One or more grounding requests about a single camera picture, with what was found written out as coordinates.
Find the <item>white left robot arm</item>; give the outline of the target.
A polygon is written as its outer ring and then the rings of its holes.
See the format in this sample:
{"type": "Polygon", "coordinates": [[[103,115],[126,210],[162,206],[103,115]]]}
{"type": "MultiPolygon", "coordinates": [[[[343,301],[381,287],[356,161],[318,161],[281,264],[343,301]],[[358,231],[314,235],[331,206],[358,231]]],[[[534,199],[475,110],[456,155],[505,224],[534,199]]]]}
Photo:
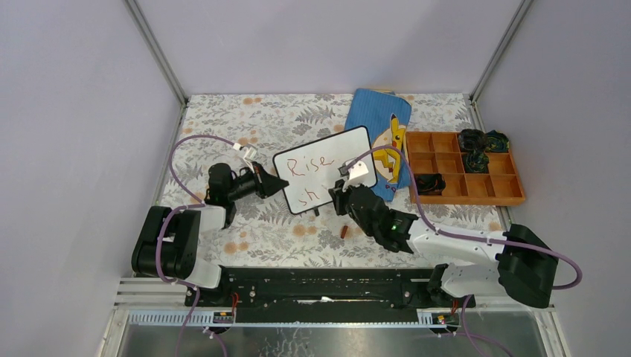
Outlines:
{"type": "Polygon", "coordinates": [[[251,194],[266,199],[288,187],[289,182],[266,172],[256,161],[238,173],[228,164],[215,164],[208,174],[202,204],[149,209],[131,266],[136,274],[202,288],[202,296],[220,306],[230,298],[231,287],[221,279],[219,265],[196,258],[200,234],[228,228],[237,212],[237,200],[251,194]]]}

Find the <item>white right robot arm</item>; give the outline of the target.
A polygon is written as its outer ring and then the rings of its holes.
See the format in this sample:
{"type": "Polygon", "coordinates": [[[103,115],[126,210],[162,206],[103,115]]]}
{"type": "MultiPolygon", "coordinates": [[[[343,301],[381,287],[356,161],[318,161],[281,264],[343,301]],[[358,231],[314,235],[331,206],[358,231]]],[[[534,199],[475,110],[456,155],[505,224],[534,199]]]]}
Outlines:
{"type": "Polygon", "coordinates": [[[532,308],[548,307],[559,259],[530,228],[472,231],[433,224],[389,208],[363,184],[346,186],[342,180],[328,192],[336,214],[349,216],[384,249],[453,259],[432,272],[426,294],[434,305],[468,295],[506,295],[532,308]]]}

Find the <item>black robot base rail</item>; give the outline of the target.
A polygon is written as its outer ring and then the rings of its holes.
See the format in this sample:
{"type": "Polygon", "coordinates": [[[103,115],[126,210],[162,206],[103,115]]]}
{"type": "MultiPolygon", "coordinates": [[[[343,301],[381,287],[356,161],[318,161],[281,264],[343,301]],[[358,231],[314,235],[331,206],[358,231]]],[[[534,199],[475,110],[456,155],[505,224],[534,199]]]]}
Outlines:
{"type": "Polygon", "coordinates": [[[120,281],[115,307],[140,325],[456,329],[462,311],[534,312],[488,268],[223,269],[213,289],[154,277],[120,281]]]}

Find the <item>black orange cloth roll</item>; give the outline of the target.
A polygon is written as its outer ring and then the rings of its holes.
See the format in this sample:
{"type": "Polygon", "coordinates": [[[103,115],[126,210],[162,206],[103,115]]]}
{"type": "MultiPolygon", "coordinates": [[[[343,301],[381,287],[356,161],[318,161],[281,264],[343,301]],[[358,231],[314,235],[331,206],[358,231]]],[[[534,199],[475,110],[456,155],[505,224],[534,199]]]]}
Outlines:
{"type": "Polygon", "coordinates": [[[446,188],[446,181],[440,173],[415,175],[414,182],[419,196],[441,196],[446,188]]]}

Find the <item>white whiteboard black frame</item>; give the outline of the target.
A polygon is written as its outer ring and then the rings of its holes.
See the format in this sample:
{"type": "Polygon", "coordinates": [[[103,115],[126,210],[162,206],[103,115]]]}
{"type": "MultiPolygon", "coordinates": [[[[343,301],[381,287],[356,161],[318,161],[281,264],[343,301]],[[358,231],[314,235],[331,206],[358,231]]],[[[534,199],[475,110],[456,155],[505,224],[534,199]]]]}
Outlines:
{"type": "Polygon", "coordinates": [[[298,215],[332,202],[328,190],[342,178],[339,168],[371,148],[368,129],[353,129],[320,138],[272,157],[289,212],[298,215]]]}

